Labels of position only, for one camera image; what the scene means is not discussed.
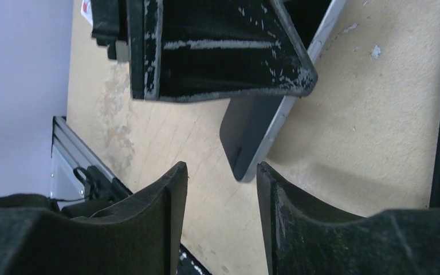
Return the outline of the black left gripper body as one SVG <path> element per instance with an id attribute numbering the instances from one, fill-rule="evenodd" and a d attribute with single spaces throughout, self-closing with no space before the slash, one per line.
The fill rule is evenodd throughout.
<path id="1" fill-rule="evenodd" d="M 126 0 L 91 0 L 91 37 L 105 47 L 107 57 L 117 62 L 129 62 Z"/>

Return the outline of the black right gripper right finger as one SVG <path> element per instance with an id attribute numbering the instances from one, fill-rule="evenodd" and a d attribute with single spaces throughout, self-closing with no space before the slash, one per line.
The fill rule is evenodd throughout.
<path id="1" fill-rule="evenodd" d="M 343 211 L 257 166 L 269 274 L 440 274 L 440 209 Z"/>

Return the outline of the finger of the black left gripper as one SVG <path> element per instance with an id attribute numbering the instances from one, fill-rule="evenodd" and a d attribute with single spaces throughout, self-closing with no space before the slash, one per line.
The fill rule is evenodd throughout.
<path id="1" fill-rule="evenodd" d="M 128 1 L 134 99 L 310 94 L 318 75 L 284 1 Z"/>

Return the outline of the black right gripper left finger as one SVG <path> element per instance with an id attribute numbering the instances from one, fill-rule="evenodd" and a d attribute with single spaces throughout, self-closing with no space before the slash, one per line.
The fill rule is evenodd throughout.
<path id="1" fill-rule="evenodd" d="M 0 274 L 175 274 L 188 169 L 178 162 L 110 205 L 58 209 L 38 194 L 0 197 Z"/>

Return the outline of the silver phone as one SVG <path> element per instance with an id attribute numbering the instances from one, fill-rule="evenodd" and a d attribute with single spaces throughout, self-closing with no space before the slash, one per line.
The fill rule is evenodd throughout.
<path id="1" fill-rule="evenodd" d="M 285 7 L 312 62 L 346 4 L 345 0 L 286 1 Z M 250 182 L 265 160 L 296 98 L 236 97 L 230 100 L 219 138 L 236 181 Z"/>

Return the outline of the small white card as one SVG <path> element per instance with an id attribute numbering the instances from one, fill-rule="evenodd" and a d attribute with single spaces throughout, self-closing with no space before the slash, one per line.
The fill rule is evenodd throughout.
<path id="1" fill-rule="evenodd" d="M 82 0 L 80 13 L 91 25 L 93 25 L 92 7 L 90 0 Z"/>

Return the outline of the aluminium frame rail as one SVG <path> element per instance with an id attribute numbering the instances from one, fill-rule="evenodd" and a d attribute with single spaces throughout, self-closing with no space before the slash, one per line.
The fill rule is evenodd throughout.
<path id="1" fill-rule="evenodd" d="M 59 208 L 106 199 L 114 204 L 132 192 L 66 123 L 53 118 L 52 171 L 49 197 Z"/>

